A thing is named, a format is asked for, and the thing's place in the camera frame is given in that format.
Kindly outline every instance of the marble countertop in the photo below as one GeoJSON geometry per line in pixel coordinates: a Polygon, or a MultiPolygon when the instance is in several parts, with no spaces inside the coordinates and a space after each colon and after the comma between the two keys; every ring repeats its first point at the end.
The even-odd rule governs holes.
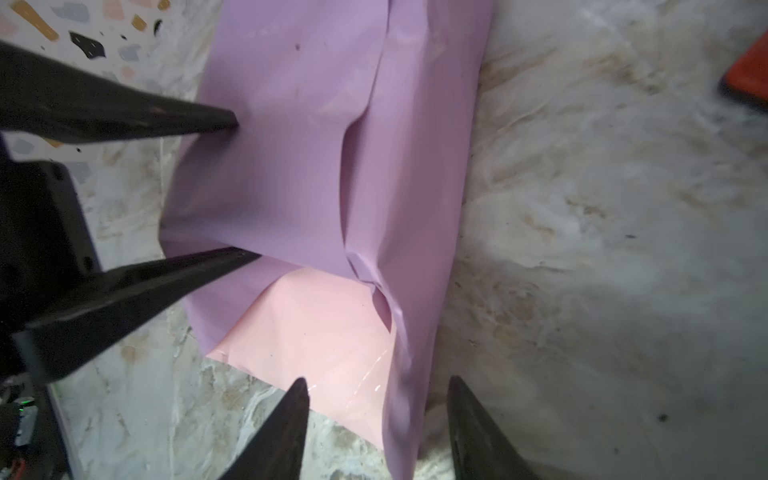
{"type": "MultiPolygon", "coordinates": [[[[193,98],[219,1],[177,0],[137,68],[193,98]]],[[[542,478],[763,478],[768,117],[721,98],[760,0],[499,0],[416,478],[452,478],[461,375],[542,478]]],[[[178,139],[78,183],[104,267],[160,256],[178,139]]],[[[56,391],[88,478],[217,478],[281,392],[200,357],[170,308],[56,391]]],[[[388,478],[310,416],[302,478],[388,478]]]]}

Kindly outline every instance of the purple plastic mailer bag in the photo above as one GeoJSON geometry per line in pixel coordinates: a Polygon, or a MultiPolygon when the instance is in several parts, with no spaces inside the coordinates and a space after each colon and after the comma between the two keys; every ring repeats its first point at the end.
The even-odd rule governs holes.
{"type": "Polygon", "coordinates": [[[419,447],[491,13],[492,0],[227,0],[198,101],[240,127],[192,143],[161,221],[168,256],[264,255],[185,299],[204,353],[284,389],[307,369],[313,409],[383,444],[397,479],[419,447]],[[304,295],[306,282],[323,285],[304,295]],[[371,320],[339,303],[353,296],[328,299],[345,285],[374,312],[364,335],[392,331],[375,362],[356,365],[368,353],[353,345],[371,320]],[[334,308],[351,327],[330,324],[334,308]],[[344,335],[349,348],[328,347],[344,335]]]}

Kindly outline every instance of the orange-red object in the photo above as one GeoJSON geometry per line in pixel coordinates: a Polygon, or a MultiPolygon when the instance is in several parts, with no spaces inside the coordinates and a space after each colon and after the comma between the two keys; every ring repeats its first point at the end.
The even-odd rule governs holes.
{"type": "Polygon", "coordinates": [[[768,31],[742,55],[723,77],[726,93],[768,104],[768,31]]]}

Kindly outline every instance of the purple envelope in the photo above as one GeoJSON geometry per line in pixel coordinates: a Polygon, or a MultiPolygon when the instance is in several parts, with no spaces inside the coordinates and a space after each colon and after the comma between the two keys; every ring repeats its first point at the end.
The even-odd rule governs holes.
{"type": "MultiPolygon", "coordinates": [[[[192,143],[161,221],[169,257],[225,246],[264,255],[185,300],[213,358],[283,389],[308,362],[332,375],[343,359],[367,372],[336,377],[357,386],[356,397],[373,369],[355,366],[367,349],[323,345],[356,343],[355,322],[373,321],[372,336],[394,332],[391,351],[375,355],[374,366],[391,358],[381,403],[357,402],[354,415],[381,419],[398,480],[412,477],[419,447],[491,13],[492,0],[227,0],[198,101],[231,109],[240,127],[192,143]],[[302,296],[313,281],[324,286],[302,296]],[[331,300],[306,316],[313,299],[347,284],[365,286],[361,304],[374,320],[331,300]],[[286,303],[293,294],[302,312],[286,303]],[[334,305],[349,328],[326,328],[334,305]],[[302,325],[312,338],[298,338],[302,325]],[[296,359],[299,341],[305,359],[296,359]]],[[[337,398],[340,389],[310,396],[345,425],[351,400],[337,398]]]]}

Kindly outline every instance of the marble surface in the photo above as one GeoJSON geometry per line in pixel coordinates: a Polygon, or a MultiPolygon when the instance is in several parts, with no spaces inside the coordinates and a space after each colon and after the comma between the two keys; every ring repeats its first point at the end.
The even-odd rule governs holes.
{"type": "MultiPolygon", "coordinates": [[[[219,2],[139,75],[193,98],[219,2]]],[[[416,478],[452,478],[460,374],[542,478],[764,478],[768,117],[718,96],[762,0],[499,0],[416,478]]],[[[178,139],[78,183],[106,267],[157,258],[178,139]]],[[[179,306],[56,385],[87,478],[216,478],[281,392],[200,357],[179,306]]],[[[388,478],[310,416],[302,478],[388,478]]]]}

